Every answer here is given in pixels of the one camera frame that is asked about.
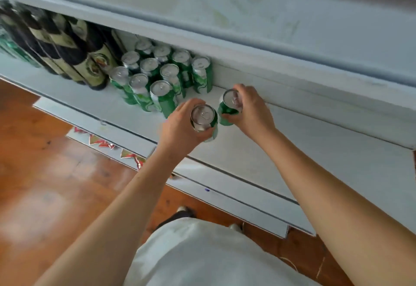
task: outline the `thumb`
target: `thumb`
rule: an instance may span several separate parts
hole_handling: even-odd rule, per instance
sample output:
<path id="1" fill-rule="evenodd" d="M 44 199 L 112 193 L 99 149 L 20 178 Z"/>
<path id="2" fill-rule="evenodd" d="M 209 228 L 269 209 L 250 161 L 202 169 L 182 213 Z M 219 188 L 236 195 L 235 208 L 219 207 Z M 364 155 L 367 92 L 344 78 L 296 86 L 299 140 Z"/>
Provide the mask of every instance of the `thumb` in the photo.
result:
<path id="1" fill-rule="evenodd" d="M 230 115 L 230 114 L 223 113 L 220 116 L 223 119 L 229 121 L 230 123 L 238 125 L 238 123 L 241 120 L 242 114 L 240 113 L 240 114 L 236 114 L 236 115 Z"/>
<path id="2" fill-rule="evenodd" d="M 212 133 L 214 132 L 214 127 L 211 127 L 203 132 L 197 133 L 197 138 L 199 142 L 206 141 L 208 138 L 212 136 Z"/>

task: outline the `person's right arm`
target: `person's right arm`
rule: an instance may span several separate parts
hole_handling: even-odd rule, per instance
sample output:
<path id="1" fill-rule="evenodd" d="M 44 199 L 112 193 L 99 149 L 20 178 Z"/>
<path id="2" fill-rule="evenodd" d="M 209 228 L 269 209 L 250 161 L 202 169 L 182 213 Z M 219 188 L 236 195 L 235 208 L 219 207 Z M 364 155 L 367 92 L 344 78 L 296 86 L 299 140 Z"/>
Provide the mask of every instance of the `person's right arm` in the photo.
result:
<path id="1" fill-rule="evenodd" d="M 234 88 L 243 111 L 223 116 L 268 154 L 351 281 L 357 286 L 416 285 L 416 235 L 290 142 L 275 128 L 253 87 Z"/>

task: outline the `brown floor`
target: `brown floor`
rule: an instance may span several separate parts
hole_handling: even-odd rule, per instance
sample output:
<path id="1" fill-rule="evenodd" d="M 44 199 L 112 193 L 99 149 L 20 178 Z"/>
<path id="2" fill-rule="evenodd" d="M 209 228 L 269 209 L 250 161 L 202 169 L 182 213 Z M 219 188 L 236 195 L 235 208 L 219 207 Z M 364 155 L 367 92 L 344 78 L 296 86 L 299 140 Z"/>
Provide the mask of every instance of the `brown floor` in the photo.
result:
<path id="1" fill-rule="evenodd" d="M 2 286 L 32 285 L 135 174 L 67 139 L 65 134 L 71 126 L 33 109 L 36 99 L 0 81 Z M 198 218 L 217 224 L 241 222 L 165 186 L 143 241 L 180 205 L 194 209 Z M 322 285 L 352 285 L 319 238 L 290 229 L 283 240 L 252 225 L 245 226 L 245 234 L 265 251 L 289 259 L 299 272 Z"/>

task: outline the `white shirt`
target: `white shirt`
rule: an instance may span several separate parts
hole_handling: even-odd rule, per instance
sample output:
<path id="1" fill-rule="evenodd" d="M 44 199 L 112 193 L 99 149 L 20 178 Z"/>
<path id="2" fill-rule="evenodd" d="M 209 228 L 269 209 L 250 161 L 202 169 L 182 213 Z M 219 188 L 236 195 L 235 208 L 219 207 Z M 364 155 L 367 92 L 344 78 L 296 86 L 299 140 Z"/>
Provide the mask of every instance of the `white shirt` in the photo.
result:
<path id="1" fill-rule="evenodd" d="M 194 218 L 162 226 L 137 250 L 124 286 L 137 285 L 319 286 L 245 235 Z"/>

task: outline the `person's left arm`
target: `person's left arm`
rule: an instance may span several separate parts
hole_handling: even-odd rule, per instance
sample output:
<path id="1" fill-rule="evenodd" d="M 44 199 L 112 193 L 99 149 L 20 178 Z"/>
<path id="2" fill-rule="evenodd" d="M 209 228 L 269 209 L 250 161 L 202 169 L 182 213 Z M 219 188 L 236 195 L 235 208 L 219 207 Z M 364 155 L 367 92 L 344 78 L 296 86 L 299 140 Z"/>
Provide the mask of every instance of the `person's left arm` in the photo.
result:
<path id="1" fill-rule="evenodd" d="M 186 155 L 212 135 L 212 129 L 198 133 L 190 123 L 191 110 L 201 103 L 191 99 L 177 107 L 163 124 L 152 156 L 35 286 L 122 285 L 167 179 Z"/>

